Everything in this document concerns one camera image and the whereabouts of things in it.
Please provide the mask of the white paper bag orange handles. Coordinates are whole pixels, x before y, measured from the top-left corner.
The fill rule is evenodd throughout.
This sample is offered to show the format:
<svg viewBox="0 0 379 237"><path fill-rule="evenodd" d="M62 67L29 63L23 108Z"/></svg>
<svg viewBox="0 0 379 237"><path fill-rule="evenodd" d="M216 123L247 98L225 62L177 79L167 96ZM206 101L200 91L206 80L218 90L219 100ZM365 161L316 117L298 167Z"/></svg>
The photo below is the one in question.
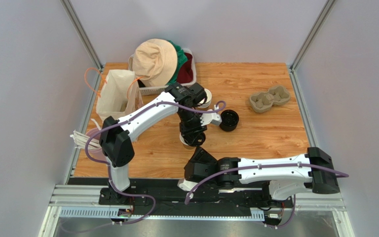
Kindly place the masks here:
<svg viewBox="0 0 379 237"><path fill-rule="evenodd" d="M96 94L96 114L102 121L129 115L143 107L138 79L134 71L114 69L102 80L101 90L90 88Z"/></svg>

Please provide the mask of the single brown paper cup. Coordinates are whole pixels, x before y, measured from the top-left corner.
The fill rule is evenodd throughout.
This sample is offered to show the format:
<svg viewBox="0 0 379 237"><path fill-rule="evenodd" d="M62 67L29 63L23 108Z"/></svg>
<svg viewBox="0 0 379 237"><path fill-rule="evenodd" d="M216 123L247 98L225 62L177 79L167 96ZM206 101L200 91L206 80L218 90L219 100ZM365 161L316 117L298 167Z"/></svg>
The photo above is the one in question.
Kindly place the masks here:
<svg viewBox="0 0 379 237"><path fill-rule="evenodd" d="M187 150L193 150L193 149L195 149L195 147L190 146L190 145L188 145L188 144L185 142L185 140L184 140L184 138L183 138L183 136L182 136L181 134L179 134L179 138L180 138L180 141L181 141L181 143L183 144L183 147L184 147L185 149L187 149Z"/></svg>

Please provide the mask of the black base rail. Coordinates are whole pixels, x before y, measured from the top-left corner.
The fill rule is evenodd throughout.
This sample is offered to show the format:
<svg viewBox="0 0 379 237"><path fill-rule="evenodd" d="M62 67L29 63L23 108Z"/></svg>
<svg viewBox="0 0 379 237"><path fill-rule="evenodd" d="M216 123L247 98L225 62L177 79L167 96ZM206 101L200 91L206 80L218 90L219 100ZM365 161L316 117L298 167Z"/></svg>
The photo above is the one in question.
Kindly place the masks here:
<svg viewBox="0 0 379 237"><path fill-rule="evenodd" d="M284 201L266 198L265 182L261 187L237 186L219 189L204 184L191 195L185 204L187 192L178 187L177 179L131 179L130 187L118 194L107 178L73 177L68 185L95 188L93 203L102 211L85 211L85 214L107 214L113 220L140 218L194 218L194 219L268 219L277 214L280 219L286 209L316 209L308 194L299 194Z"/></svg>

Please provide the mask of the stack of paper cups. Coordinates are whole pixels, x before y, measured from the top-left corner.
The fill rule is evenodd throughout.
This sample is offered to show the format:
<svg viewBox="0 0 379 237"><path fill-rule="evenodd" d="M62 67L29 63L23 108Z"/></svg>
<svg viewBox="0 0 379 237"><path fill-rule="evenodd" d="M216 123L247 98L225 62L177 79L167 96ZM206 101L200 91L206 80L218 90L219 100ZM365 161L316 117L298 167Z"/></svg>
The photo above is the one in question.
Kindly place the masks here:
<svg viewBox="0 0 379 237"><path fill-rule="evenodd" d="M210 90L208 90L207 88L205 88L204 91L206 93L206 97L197 105L197 108L202 109L202 110L207 110L209 106L211 105L212 94Z"/></svg>

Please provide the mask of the green cloth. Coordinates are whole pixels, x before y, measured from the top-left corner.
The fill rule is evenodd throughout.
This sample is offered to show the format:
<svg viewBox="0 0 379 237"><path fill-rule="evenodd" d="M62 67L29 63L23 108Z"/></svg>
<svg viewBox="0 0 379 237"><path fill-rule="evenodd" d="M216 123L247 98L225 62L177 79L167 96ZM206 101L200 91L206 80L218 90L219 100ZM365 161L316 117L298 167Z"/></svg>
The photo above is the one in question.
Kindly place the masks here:
<svg viewBox="0 0 379 237"><path fill-rule="evenodd" d="M184 52L184 50L182 49L181 46L175 44L171 40L169 40L168 42L171 43L174 46L176 54L177 54L177 66L176 66L175 72L172 75L171 79L166 84L166 85L171 85L171 84L173 84L173 83L175 83L177 81L178 73L179 73L182 65L185 64L188 61L188 58L185 55L185 52Z"/></svg>

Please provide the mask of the pink plastic cup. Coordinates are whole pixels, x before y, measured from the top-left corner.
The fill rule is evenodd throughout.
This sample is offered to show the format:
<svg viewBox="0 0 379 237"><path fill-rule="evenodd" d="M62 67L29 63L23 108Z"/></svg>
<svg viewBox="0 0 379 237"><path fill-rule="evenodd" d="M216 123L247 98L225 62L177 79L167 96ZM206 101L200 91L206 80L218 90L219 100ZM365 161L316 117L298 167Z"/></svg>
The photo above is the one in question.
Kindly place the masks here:
<svg viewBox="0 0 379 237"><path fill-rule="evenodd" d="M93 136L94 134L96 134L97 132L99 131L98 128L93 128L91 130L89 130L86 134L85 134L85 143L87 142L87 140ZM99 144L99 139L100 139L100 134L98 134L97 136L95 136L92 141L89 143L89 146L88 146L88 152L89 154L96 160L99 160L99 161L104 161L106 162L106 157L103 153L103 150L102 148L100 147L100 144Z"/></svg>

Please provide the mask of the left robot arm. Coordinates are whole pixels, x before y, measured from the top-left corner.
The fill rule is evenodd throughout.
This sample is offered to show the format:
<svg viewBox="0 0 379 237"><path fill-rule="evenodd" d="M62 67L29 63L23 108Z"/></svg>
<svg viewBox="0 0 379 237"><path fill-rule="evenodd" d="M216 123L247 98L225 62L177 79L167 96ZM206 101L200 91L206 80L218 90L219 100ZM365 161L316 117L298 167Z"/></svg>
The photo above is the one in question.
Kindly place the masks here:
<svg viewBox="0 0 379 237"><path fill-rule="evenodd" d="M162 119L178 114L184 143L190 147L204 143L207 126L203 125L201 112L195 108L206 101L207 93L200 84L186 87L176 82L137 111L118 119L108 117L104 120L99 143L108 163L110 188L118 197L130 186L128 164L135 155L133 141Z"/></svg>

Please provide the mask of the dark red cloth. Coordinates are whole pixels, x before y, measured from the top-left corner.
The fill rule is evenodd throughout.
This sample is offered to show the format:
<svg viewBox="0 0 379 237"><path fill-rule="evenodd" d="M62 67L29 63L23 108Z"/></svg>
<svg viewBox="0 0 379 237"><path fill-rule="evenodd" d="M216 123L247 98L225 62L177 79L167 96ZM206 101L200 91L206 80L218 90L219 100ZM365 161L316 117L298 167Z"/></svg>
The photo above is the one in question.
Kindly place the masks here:
<svg viewBox="0 0 379 237"><path fill-rule="evenodd" d="M185 52L185 56L187 57L187 61L181 66L177 75L177 82L180 84L190 83L193 80L193 55Z"/></svg>

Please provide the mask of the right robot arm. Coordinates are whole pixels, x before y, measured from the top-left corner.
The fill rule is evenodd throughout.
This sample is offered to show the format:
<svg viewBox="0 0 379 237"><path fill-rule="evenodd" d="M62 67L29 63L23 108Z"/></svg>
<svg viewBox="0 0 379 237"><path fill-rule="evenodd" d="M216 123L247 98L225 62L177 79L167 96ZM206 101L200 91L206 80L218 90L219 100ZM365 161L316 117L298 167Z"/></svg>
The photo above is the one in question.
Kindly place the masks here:
<svg viewBox="0 0 379 237"><path fill-rule="evenodd" d="M331 156L318 147L309 147L305 154L271 159L215 159L198 147L184 170L178 187L187 192L186 204L204 184L231 189L238 183L264 182L265 199L283 201L307 191L320 195L337 194L340 192L338 178L349 177L335 170Z"/></svg>

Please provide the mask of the stack of black lids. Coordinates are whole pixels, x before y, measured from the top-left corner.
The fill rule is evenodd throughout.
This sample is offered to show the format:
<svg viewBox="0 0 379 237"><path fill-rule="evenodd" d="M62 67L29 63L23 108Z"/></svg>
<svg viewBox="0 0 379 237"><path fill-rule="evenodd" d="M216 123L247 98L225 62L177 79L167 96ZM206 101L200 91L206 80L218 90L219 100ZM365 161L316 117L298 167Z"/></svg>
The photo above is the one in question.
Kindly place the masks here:
<svg viewBox="0 0 379 237"><path fill-rule="evenodd" d="M239 115L234 110L224 110L221 113L222 122L219 128L225 132L234 131L239 123Z"/></svg>

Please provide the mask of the beige bucket hat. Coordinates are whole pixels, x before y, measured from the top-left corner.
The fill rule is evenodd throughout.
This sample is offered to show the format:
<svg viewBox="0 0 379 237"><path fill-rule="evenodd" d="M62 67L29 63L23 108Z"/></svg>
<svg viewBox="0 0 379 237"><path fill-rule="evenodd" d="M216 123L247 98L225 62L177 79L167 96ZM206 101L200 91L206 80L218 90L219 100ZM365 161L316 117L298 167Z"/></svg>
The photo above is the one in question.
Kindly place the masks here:
<svg viewBox="0 0 379 237"><path fill-rule="evenodd" d="M165 86L176 71L178 56L172 43L149 39L135 49L128 64L146 87Z"/></svg>

